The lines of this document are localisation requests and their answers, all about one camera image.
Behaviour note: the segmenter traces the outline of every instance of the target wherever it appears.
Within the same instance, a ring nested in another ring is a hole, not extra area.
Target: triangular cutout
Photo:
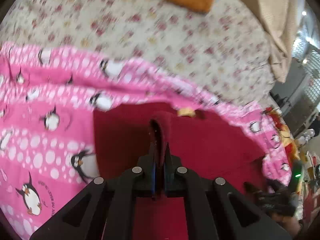
[[[243,228],[259,221],[259,217],[256,214],[252,213],[251,210],[234,194],[230,193],[228,197],[240,222],[240,225]]]
[[[73,208],[70,209],[67,214],[63,216],[62,221],[74,227],[79,227],[89,205],[90,199],[91,194],[85,195]]]

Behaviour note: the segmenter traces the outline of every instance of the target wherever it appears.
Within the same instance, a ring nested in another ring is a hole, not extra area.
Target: red cloth
[[[163,142],[172,155],[201,177],[224,177],[240,192],[243,182],[265,188],[261,173],[263,150],[238,127],[212,112],[198,111],[195,118],[178,117],[165,103],[120,105],[108,112],[94,112],[95,148],[100,174],[119,176],[148,153],[149,121],[157,121]],[[187,240],[183,199],[158,201],[138,198],[133,239]]]

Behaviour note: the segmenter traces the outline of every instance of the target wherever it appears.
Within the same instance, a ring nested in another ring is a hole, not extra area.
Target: folded red fabric
[[[213,112],[197,111],[196,117],[178,117],[166,103],[120,105],[108,112],[94,112],[95,148],[101,176],[119,176],[148,153],[150,120],[160,126],[163,147],[201,177],[224,177],[240,192],[243,182],[265,188],[261,173],[263,150]],[[138,198],[133,239],[188,239],[182,198],[157,201]]]

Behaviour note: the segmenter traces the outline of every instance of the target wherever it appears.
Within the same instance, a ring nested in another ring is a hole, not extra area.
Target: pink blanket
[[[288,183],[285,151],[256,102],[218,102],[141,58],[115,62],[73,47],[8,42],[0,51],[0,207],[21,238],[29,239],[99,175],[93,109],[144,102],[216,111],[265,150],[264,175]]]

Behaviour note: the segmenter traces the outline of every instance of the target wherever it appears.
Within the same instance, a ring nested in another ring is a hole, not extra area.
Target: bed
[[[7,40],[143,57],[237,105],[266,104],[274,84],[263,28],[240,0],[214,0],[207,15],[165,0],[16,0]]]

